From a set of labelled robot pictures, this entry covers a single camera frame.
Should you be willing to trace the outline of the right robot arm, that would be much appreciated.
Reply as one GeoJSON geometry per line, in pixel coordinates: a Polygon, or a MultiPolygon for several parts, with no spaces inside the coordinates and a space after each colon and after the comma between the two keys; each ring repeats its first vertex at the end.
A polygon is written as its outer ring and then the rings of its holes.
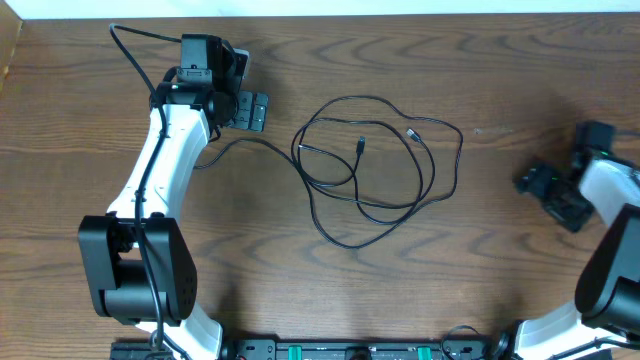
{"type": "Polygon", "coordinates": [[[616,156],[614,126],[577,124],[571,164],[531,167],[515,184],[561,226],[578,232],[592,215],[607,231],[577,282],[574,298],[501,336],[495,359],[609,359],[639,348],[639,168],[616,156]]]}

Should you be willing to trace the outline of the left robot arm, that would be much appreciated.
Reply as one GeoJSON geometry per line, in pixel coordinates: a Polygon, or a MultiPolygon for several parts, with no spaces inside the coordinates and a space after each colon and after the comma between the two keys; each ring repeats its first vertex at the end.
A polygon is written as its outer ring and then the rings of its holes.
{"type": "Polygon", "coordinates": [[[85,216],[78,242],[95,312],[150,335],[134,359],[217,359],[222,327],[196,300],[198,278],[179,229],[196,161],[225,127],[260,132],[269,98],[241,88],[250,54],[184,34],[179,65],[148,82],[150,126],[118,197],[85,216]]]}

